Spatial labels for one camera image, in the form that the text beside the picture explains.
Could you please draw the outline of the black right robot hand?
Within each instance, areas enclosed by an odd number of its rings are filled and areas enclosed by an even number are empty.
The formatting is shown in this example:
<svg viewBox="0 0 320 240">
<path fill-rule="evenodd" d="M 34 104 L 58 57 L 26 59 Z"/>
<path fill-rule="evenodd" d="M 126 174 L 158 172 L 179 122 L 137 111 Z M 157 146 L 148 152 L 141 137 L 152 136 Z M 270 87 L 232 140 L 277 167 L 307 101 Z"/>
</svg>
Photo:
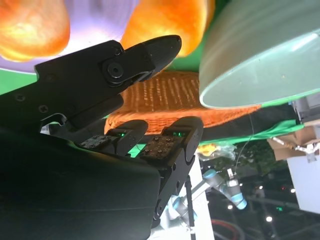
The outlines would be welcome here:
<svg viewBox="0 0 320 240">
<path fill-rule="evenodd" d="M 0 237 L 3 240 L 146 240 L 195 161 L 203 122 L 183 117 L 130 150 L 147 131 L 131 120 L 92 133 L 122 92 L 164 69 L 182 40 L 129 49 L 110 40 L 37 64 L 36 82 L 0 97 Z"/>
</svg>

